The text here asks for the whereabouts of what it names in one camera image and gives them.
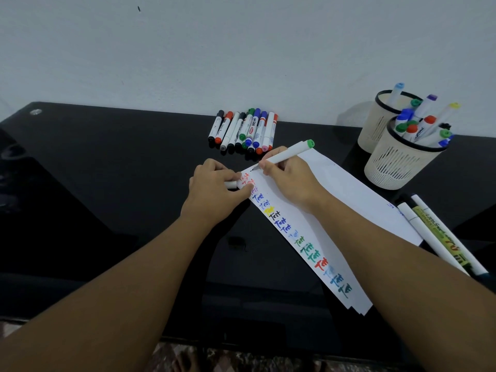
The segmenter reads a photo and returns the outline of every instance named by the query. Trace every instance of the white paper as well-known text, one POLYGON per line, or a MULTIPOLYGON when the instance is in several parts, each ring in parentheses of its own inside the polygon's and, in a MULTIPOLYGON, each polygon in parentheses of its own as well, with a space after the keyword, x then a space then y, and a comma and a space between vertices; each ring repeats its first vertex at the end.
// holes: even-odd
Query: white paper
MULTIPOLYGON (((408 221, 387 200, 314 149, 299 156, 304 159, 320 184, 364 218, 405 240, 419 245, 422 239, 408 221)), ((346 308, 366 314, 371 301, 358 283, 336 244, 317 219, 291 204, 274 181, 262 170, 245 169, 237 182, 239 188, 254 183, 251 202, 288 240, 314 273, 325 283, 346 308)))

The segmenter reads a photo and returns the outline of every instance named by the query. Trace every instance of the mesh pen cup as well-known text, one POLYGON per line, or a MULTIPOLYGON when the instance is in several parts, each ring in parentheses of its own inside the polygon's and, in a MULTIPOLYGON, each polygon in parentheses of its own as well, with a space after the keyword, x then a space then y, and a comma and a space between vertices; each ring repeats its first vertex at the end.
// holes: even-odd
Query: mesh pen cup
POLYGON ((370 108, 369 117, 363 125, 362 131, 358 136, 358 145, 368 153, 372 153, 381 139, 382 132, 391 118, 398 116, 403 108, 409 108, 412 99, 422 100, 416 95, 401 92, 398 101, 394 107, 386 105, 386 101, 391 95, 392 90, 379 91, 375 96, 375 102, 370 108))
POLYGON ((384 189, 399 189, 417 175, 446 147, 426 147, 406 141, 394 131, 391 119, 379 143, 365 165, 365 176, 384 189))

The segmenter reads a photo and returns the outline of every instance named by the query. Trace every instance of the left hand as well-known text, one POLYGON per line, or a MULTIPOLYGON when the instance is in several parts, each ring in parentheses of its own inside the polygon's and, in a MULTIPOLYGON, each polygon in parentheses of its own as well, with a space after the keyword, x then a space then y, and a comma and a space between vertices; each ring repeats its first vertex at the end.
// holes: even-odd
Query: left hand
POLYGON ((236 192, 230 192, 224 184, 225 181, 239 180, 240 177, 240 172, 227 169, 214 159, 207 159, 202 165, 196 166, 193 177, 189 179, 189 195, 181 209, 181 216, 194 218, 213 228, 250 197, 252 184, 236 192))

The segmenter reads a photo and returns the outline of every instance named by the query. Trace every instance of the glossy black tabletop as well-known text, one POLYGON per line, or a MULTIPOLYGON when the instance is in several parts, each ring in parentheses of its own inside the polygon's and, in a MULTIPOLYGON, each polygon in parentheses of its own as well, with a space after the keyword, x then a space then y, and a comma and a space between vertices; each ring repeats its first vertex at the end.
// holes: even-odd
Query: glossy black tabletop
MULTIPOLYGON (((0 149, 17 143, 25 150, 23 159, 0 161, 0 179, 25 174, 0 194, 29 194, 10 211, 0 207, 7 235, 0 295, 9 298, 0 299, 0 316, 32 318, 157 236, 179 215, 189 177, 205 159, 236 171, 252 165, 257 157, 209 146, 212 115, 31 103, 0 124, 0 149), (35 109, 42 112, 30 114, 35 109)), ((365 178, 369 154, 356 144, 359 133, 280 121, 274 144, 311 138, 320 153, 393 201, 400 191, 365 178)), ((457 136, 404 191, 419 194, 453 228, 496 203, 495 157, 495 139, 457 136)), ((164 334, 227 344, 263 338, 338 354, 327 307, 319 278, 245 201, 198 250, 164 334)))

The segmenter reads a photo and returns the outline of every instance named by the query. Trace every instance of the red marker cap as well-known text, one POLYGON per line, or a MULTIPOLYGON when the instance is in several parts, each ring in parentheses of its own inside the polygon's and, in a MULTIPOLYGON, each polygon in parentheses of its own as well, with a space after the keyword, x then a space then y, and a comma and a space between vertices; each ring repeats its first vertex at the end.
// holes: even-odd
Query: red marker cap
POLYGON ((410 124, 408 125, 408 128, 406 128, 407 133, 417 133, 419 127, 415 124, 410 124))
POLYGON ((437 118, 432 116, 432 115, 429 115, 427 116, 426 118, 424 118, 424 121, 427 123, 427 124, 434 124, 436 122, 437 118))

